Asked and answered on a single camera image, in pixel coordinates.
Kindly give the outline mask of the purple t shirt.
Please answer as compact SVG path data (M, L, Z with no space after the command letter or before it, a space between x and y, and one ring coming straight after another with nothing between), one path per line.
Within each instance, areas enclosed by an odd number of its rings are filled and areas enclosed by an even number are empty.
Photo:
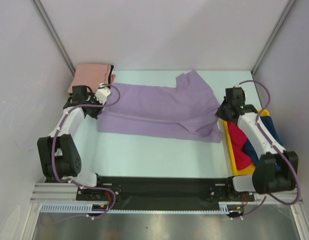
M98 131L220 143L215 113L220 104L213 89L196 72L182 73L175 87L116 83L116 104L98 116Z

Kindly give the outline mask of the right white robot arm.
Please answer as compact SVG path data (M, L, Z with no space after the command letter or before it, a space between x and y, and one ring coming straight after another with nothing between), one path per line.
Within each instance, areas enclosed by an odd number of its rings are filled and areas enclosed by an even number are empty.
M229 200L238 200L243 192L272 194L296 190L298 194L301 193L297 154L286 150L275 140L261 121L260 112L252 104L246 104L241 87L225 90L216 116L238 126L258 156L258 165L253 174L235 176L233 183L226 186L225 195Z

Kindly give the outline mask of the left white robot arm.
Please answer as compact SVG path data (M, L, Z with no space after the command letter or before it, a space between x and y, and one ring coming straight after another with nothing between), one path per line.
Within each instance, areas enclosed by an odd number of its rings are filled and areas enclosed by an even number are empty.
M94 200L104 196L105 187L97 183L97 174L83 167L74 137L87 116L96 118L102 112L110 95L110 88L104 84L97 90L86 85L72 88L55 129L37 140L41 169L47 181L76 182L88 187L87 193Z

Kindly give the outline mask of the folded pink t shirt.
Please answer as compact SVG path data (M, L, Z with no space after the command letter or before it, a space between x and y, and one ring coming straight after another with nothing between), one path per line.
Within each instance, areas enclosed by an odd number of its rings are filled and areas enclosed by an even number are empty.
M70 84L68 93L72 93L73 86L86 85L95 93L100 84L109 84L108 77L110 64L81 63L75 69L74 79Z

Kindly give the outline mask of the yellow plastic bin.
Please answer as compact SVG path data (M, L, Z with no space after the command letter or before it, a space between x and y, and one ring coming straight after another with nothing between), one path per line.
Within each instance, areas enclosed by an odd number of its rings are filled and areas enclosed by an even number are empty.
M226 138L228 153L230 157L232 175L233 176L252 175L256 168L253 163L243 170L237 170L227 121L223 120L222 124L224 127L225 138Z

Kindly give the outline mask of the red t shirt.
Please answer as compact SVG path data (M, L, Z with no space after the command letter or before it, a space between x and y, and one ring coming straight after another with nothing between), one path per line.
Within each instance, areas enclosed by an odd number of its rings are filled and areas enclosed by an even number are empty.
M245 151L245 144L248 141L244 132L233 122L227 122L229 136L231 140L232 150L234 154L236 169L241 171L253 162Z

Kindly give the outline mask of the navy blue t shirt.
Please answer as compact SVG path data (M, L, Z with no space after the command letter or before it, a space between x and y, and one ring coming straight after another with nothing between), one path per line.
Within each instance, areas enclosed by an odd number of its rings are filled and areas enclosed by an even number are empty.
M279 135L277 134L276 128L274 126L273 120L270 116L261 116L260 117L262 123L266 127L266 129L269 131L269 133L272 135L272 137L280 144L284 145L283 142L280 140ZM257 167L259 165L259 158L257 155L257 152L255 151L255 148L251 144L250 140L247 139L243 146L243 152L245 152L251 159L252 163Z

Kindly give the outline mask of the folded black t shirt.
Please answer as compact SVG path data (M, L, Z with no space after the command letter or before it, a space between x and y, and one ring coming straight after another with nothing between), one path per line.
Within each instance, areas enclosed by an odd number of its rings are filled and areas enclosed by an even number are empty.
M116 75L114 74L114 65L110 65L110 71L108 75L108 83L112 84L115 80Z

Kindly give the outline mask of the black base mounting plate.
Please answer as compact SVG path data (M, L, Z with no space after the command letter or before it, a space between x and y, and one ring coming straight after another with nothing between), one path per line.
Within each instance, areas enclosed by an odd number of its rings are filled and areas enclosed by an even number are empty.
M78 189L76 200L116 199L115 210L216 210L221 202L253 203L254 195L237 192L231 178L98 176L98 189Z

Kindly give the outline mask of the left corner aluminium post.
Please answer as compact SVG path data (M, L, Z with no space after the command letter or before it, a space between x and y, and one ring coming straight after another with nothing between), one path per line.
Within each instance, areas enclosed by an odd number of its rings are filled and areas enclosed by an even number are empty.
M75 67L67 53L66 48L64 47L54 25L53 22L51 21L48 12L46 11L43 3L41 0L31 0L30 1L36 10L39 18L41 19L46 31L48 32L49 36L51 37L57 51L59 52L62 60L66 64L68 70L70 71L71 75L75 75Z

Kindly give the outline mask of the corner aluminium post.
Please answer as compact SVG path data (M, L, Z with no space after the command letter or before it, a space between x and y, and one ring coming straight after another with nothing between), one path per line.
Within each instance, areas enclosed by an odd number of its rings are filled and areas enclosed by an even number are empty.
M254 77L260 68L261 64L264 61L264 58L268 54L271 46L273 45L276 37L278 36L281 28L283 27L284 23L286 22L287 18L289 17L291 11L293 10L293 7L297 3L297 0L288 0L285 4L281 14L279 15L278 20L276 21L267 41L265 42L264 47L262 48L260 55L258 56L255 64L253 65L251 72L251 75Z
M36 10L39 18L41 19L46 31L48 32L49 36L51 37L57 51L59 52L62 60L66 64L68 70L70 71L71 75L75 75L75 67L67 53L66 48L64 47L54 25L53 22L51 21L48 12L46 11L43 3L41 0L31 0L30 1Z

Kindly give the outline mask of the aluminium frame rail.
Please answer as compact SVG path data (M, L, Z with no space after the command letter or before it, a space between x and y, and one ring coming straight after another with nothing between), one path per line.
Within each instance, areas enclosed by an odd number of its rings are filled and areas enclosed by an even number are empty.
M70 203L76 201L78 187L68 183L37 183L30 201L33 203Z

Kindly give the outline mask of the right corner aluminium post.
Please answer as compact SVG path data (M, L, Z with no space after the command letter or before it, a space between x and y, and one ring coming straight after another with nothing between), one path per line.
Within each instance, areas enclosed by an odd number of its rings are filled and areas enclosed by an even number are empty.
M281 28L283 27L284 23L286 22L287 18L289 17L291 11L293 10L293 7L297 3L297 0L288 0L285 4L281 14L279 15L278 20L276 21L267 41L265 42L264 47L262 48L260 55L258 56L255 64L253 65L251 72L251 75L254 77L260 68L261 64L264 61L264 58L268 54L271 46L273 45L276 37L278 36Z

